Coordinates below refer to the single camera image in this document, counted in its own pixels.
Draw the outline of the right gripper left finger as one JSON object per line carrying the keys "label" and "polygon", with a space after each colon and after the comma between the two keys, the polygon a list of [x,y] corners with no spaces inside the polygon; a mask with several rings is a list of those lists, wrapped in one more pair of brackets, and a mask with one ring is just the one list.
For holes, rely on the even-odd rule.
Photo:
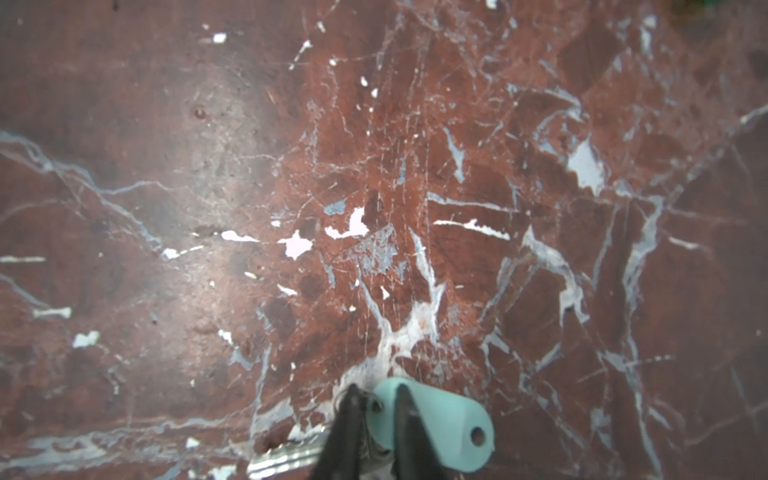
{"label": "right gripper left finger", "polygon": [[346,390],[311,480],[358,480],[365,434],[366,401],[356,384]]}

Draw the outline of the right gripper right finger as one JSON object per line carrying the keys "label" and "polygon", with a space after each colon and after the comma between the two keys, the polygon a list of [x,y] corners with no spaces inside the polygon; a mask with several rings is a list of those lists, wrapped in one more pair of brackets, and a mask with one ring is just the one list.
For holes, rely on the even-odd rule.
{"label": "right gripper right finger", "polygon": [[447,480],[415,400],[405,384],[396,389],[394,406],[394,476],[398,480]]}

